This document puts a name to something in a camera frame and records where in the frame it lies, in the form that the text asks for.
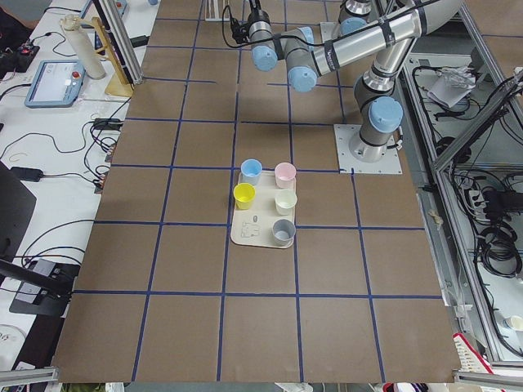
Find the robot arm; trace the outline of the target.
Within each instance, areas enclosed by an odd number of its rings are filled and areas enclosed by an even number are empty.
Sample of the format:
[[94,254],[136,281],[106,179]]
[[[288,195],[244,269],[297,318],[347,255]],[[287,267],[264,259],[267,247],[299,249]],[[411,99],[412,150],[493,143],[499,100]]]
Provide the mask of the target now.
[[376,163],[404,116],[392,93],[407,55],[419,38],[447,23],[462,2],[399,1],[394,11],[371,20],[371,2],[345,1],[330,38],[322,43],[316,43],[306,27],[275,33],[261,3],[251,1],[249,6],[236,41],[251,46],[260,71],[268,72],[283,61],[288,83],[297,92],[309,92],[323,76],[368,61],[353,87],[363,122],[348,148],[355,159]]

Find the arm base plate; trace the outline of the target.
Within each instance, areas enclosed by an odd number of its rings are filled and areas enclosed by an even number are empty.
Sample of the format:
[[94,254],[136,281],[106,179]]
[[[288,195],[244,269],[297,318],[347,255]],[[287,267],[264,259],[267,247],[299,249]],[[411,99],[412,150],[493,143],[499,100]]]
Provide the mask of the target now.
[[320,33],[322,43],[335,40],[341,35],[340,24],[338,22],[321,22]]
[[346,174],[401,175],[399,150],[393,134],[386,145],[373,147],[360,139],[360,124],[335,124],[339,171]]

